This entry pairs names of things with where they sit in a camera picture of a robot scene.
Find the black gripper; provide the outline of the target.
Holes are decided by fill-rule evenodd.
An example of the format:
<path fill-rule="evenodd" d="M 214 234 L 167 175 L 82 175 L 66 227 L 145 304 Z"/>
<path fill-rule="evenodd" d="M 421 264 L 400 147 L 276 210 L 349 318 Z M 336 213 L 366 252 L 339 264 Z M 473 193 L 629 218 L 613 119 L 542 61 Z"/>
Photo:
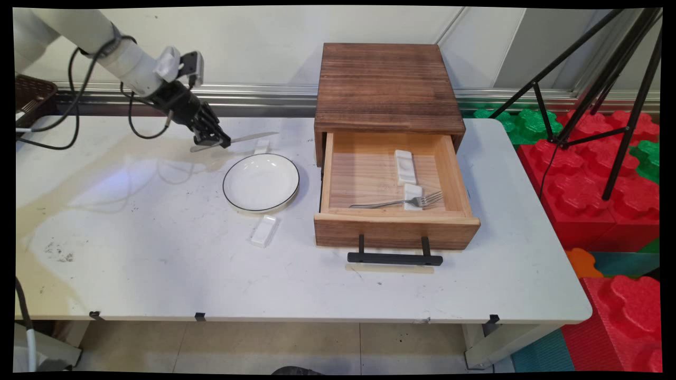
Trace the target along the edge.
<path fill-rule="evenodd" d="M 228 148 L 229 135 L 220 127 L 220 121 L 209 103 L 201 100 L 184 84 L 175 80 L 164 82 L 157 91 L 149 96 L 155 108 L 168 115 L 172 111 L 172 120 L 179 125 L 191 128 L 195 145 L 213 147 L 220 145 Z"/>

